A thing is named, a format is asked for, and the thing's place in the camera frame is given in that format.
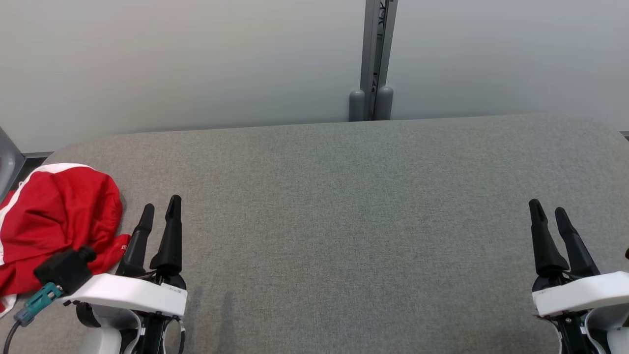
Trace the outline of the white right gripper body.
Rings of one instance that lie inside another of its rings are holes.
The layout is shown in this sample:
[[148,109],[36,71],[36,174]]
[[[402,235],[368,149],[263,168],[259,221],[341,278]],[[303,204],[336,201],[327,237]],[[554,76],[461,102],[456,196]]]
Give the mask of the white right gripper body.
[[540,318],[629,304],[629,273],[575,277],[564,269],[550,269],[535,280],[532,299]]

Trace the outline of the red white basketball jersey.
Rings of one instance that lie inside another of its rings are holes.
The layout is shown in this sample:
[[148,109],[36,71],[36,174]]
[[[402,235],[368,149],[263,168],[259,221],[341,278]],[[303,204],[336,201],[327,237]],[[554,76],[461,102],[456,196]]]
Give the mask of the red white basketball jersey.
[[85,164],[45,164],[0,204],[0,265],[82,244],[116,244],[123,214],[116,183]]

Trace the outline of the red shorts white stripe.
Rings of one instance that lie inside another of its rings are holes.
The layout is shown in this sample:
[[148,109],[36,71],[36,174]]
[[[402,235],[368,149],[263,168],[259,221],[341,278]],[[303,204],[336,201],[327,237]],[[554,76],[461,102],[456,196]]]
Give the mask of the red shorts white stripe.
[[54,253],[88,245],[96,252],[96,260],[88,264],[88,269],[98,275],[110,271],[121,260],[130,238],[130,235],[1,238],[0,255],[4,263],[0,265],[0,318],[13,309],[18,295],[40,288],[34,269]]

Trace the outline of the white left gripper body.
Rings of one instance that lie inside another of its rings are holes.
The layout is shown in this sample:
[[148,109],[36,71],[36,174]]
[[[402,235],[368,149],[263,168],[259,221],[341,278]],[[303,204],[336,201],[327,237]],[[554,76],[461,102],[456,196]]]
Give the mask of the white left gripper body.
[[155,273],[132,278],[103,273],[93,275],[77,291],[64,297],[65,306],[79,302],[182,317],[186,312],[187,291],[180,275]]

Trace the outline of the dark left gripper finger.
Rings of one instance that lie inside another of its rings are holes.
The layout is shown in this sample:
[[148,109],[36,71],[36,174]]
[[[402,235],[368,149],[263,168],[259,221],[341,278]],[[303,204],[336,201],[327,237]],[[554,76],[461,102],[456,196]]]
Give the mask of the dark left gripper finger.
[[143,276],[146,273],[143,267],[144,256],[148,236],[153,226],[154,212],[153,204],[144,206],[139,223],[134,228],[130,242],[117,267],[117,276]]
[[150,262],[158,276],[177,276],[182,271],[182,198],[172,195],[165,215],[159,251]]

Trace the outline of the grey metal panel corner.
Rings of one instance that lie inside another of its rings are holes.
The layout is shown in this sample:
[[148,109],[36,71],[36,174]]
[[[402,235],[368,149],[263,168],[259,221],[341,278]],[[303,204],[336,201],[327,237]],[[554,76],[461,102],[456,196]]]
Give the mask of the grey metal panel corner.
[[0,203],[25,163],[24,155],[0,127]]

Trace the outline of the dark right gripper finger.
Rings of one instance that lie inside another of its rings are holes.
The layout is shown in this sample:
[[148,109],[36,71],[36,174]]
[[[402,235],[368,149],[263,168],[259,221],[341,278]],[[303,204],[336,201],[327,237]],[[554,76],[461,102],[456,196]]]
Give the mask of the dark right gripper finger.
[[562,207],[555,209],[555,220],[569,257],[569,273],[576,277],[600,275],[588,248],[585,246],[578,231],[569,219],[568,213]]
[[531,232],[536,274],[538,276],[552,276],[568,271],[568,262],[560,255],[550,234],[548,218],[541,202],[537,199],[531,199],[528,206],[532,221]]

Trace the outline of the grey metal partition post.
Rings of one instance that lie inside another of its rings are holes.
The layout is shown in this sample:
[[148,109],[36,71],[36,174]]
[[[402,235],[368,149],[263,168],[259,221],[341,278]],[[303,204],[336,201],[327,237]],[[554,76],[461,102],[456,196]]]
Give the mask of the grey metal partition post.
[[376,92],[390,87],[387,76],[400,0],[366,0],[360,90],[366,94],[364,121],[373,121]]

